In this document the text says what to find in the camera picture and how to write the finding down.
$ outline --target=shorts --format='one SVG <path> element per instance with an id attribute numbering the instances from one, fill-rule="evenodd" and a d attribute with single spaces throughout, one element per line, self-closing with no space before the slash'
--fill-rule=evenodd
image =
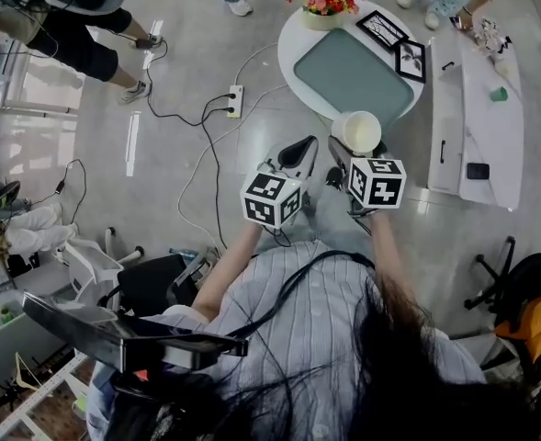
<path id="1" fill-rule="evenodd" d="M 27 46 L 65 63 L 77 72 L 107 82 L 117 71 L 117 52 L 95 42 L 86 27 L 121 33 L 130 23 L 131 13 L 122 8 L 108 15 L 92 17 L 70 11 L 51 12 Z"/>

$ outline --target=oval table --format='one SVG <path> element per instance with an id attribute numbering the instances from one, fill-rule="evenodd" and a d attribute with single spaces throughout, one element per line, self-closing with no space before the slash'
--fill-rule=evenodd
<path id="1" fill-rule="evenodd" d="M 415 40 L 411 31 L 402 21 L 400 21 L 400 19 L 395 17 L 382 6 L 373 4 L 367 0 L 356 0 L 356 3 L 360 7 L 358 13 L 356 15 L 344 15 L 345 22 L 343 28 L 356 39 L 362 41 L 365 46 L 367 46 L 394 70 L 394 51 L 388 52 L 383 49 L 378 45 L 377 42 L 358 28 L 355 25 L 355 22 L 363 17 L 366 17 L 374 10 L 378 10 L 383 16 L 387 17 L 390 21 L 402 29 L 411 40 Z M 293 70 L 295 63 L 297 63 L 299 59 L 309 51 L 310 48 L 312 48 L 315 44 L 317 44 L 317 42 L 328 34 L 327 31 L 316 31 L 303 26 L 301 18 L 302 11 L 302 8 L 299 8 L 295 13 L 293 13 L 280 32 L 280 38 L 278 39 L 278 64 L 280 65 L 280 70 L 282 71 L 288 86 L 293 93 L 297 95 L 303 103 L 305 103 L 305 105 L 325 118 L 335 119 L 340 114 L 339 111 L 329 104 L 310 86 L 300 80 L 295 75 Z M 423 90 L 423 84 L 407 78 L 404 78 L 403 80 L 412 88 L 414 97 L 412 102 L 402 112 L 401 116 L 408 113 L 409 110 L 415 106 L 415 103 L 417 103 L 417 100 L 419 99 L 419 96 L 421 96 L 421 92 Z"/>

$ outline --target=power outlet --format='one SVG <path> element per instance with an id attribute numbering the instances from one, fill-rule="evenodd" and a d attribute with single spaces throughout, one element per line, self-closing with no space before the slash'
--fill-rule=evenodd
<path id="1" fill-rule="evenodd" d="M 241 118 L 243 108 L 243 85 L 232 85 L 230 87 L 230 93 L 235 95 L 234 99 L 229 99 L 227 107 L 232 107 L 233 112 L 227 112 L 228 118 Z"/>

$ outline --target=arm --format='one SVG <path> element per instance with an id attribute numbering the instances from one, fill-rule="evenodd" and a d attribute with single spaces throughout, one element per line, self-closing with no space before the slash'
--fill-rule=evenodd
<path id="1" fill-rule="evenodd" d="M 390 228 L 389 215 L 379 211 L 370 216 L 372 243 L 379 283 L 395 283 L 409 300 L 415 300 L 402 268 L 399 250 Z"/>
<path id="2" fill-rule="evenodd" d="M 261 234 L 262 227 L 247 220 L 235 243 L 231 244 L 205 280 L 192 308 L 209 321 L 219 315 L 225 291 L 250 262 Z"/>

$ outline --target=vase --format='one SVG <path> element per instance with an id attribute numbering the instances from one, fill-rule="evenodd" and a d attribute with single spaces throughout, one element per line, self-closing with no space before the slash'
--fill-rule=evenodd
<path id="1" fill-rule="evenodd" d="M 339 28 L 340 13 L 333 15 L 316 15 L 303 8 L 301 15 L 303 25 L 309 29 L 315 29 L 316 31 L 331 31 L 332 29 Z"/>

